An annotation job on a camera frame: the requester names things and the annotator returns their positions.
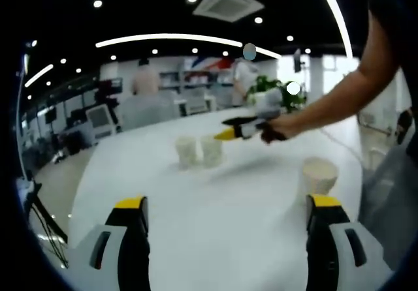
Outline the person's right hand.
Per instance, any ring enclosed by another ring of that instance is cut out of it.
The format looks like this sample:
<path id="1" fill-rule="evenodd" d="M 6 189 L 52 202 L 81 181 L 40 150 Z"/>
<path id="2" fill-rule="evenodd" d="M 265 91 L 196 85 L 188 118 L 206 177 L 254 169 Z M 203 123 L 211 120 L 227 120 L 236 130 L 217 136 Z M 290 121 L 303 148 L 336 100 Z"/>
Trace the person's right hand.
<path id="1" fill-rule="evenodd" d="M 268 131 L 275 140 L 287 140 L 298 134 L 295 117 L 290 114 L 280 115 L 268 121 Z"/>

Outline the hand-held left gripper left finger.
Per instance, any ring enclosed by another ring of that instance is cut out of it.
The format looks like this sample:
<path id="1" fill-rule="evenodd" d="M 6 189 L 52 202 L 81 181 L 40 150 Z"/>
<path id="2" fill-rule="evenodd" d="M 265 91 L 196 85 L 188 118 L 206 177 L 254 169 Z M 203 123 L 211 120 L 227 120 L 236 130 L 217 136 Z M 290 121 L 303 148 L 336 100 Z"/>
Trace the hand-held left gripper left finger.
<path id="1" fill-rule="evenodd" d="M 66 281 L 72 290 L 149 290 L 149 254 L 148 199 L 127 198 L 69 249 Z"/>

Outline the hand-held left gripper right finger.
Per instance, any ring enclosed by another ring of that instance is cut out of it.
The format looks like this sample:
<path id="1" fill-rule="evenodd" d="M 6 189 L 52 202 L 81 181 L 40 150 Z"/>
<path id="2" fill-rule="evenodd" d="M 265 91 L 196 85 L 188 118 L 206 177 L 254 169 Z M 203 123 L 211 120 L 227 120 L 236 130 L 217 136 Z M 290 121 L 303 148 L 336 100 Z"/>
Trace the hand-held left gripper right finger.
<path id="1" fill-rule="evenodd" d="M 306 197 L 307 290 L 378 290 L 393 274 L 383 247 L 331 196 Z"/>

